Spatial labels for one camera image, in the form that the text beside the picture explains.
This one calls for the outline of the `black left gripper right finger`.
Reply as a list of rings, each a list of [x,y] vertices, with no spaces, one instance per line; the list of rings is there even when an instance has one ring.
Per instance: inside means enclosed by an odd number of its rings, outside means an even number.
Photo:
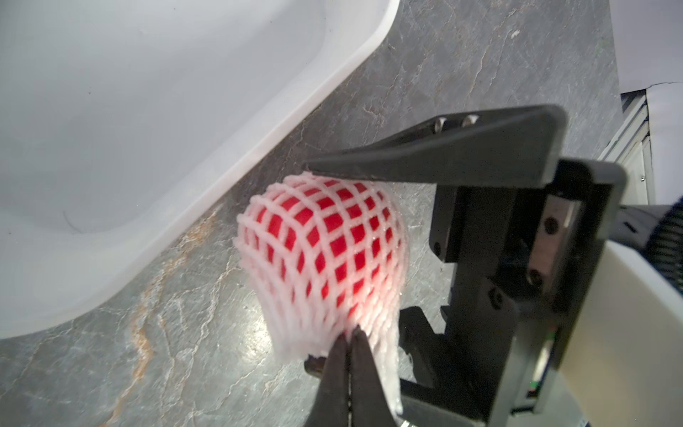
[[[350,425],[396,427],[366,333],[356,327],[350,339]]]

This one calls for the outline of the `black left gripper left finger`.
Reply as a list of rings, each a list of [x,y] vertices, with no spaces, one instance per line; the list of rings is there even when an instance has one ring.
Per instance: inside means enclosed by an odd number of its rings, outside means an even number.
[[[309,356],[304,361],[307,374],[318,377],[320,384],[304,426],[350,425],[349,345],[339,336],[326,358]]]

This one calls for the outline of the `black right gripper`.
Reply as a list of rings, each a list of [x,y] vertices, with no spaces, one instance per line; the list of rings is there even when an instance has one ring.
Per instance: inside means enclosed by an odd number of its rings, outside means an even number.
[[[440,185],[430,248],[455,265],[445,329],[419,307],[398,321],[412,425],[516,426],[544,413],[627,181],[615,163],[559,163],[567,122],[553,104],[440,115],[304,161],[319,176]]]

